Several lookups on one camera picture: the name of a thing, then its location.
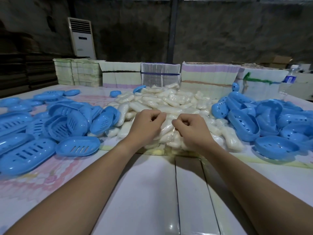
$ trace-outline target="white table surface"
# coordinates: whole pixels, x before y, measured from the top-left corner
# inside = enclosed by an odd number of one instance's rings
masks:
[[[70,97],[104,107],[113,89],[57,85],[17,95],[32,98],[46,90],[80,89]],[[287,96],[305,110],[313,104]],[[39,106],[31,114],[44,111]],[[0,181],[0,234],[45,197],[101,157],[106,151],[84,158],[53,156],[19,178]],[[249,166],[313,205],[313,157],[274,165],[251,153],[236,154]],[[124,170],[93,234],[255,234],[242,208],[217,172],[197,158],[135,155]]]

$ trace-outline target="hand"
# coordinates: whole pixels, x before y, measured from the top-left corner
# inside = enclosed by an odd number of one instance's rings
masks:
[[[172,125],[183,137],[187,147],[198,151],[203,146],[218,146],[204,121],[198,114],[180,114]]]
[[[125,140],[130,142],[130,145],[134,145],[137,150],[146,146],[160,134],[165,119],[166,113],[160,110],[143,110],[137,113]]]

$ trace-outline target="left hand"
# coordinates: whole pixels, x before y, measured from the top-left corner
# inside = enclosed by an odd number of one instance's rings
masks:
[[[166,113],[160,110],[143,110],[137,113],[125,141],[135,146],[137,150],[146,146],[160,134],[165,119]]]

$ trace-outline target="water bottle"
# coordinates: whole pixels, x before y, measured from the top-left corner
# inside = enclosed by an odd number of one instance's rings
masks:
[[[295,79],[297,78],[296,73],[299,71],[299,65],[292,65],[288,71],[289,72],[287,76],[282,81],[282,91],[280,92],[284,95],[284,97],[288,94],[286,93],[286,91],[289,89],[289,87],[291,87],[291,85],[295,83]]]

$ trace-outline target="forearm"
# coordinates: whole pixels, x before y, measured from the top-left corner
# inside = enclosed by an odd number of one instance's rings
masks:
[[[6,235],[90,234],[122,170],[135,152],[135,147],[121,141],[27,213]]]
[[[259,234],[312,233],[313,208],[217,145],[199,152],[237,198]]]

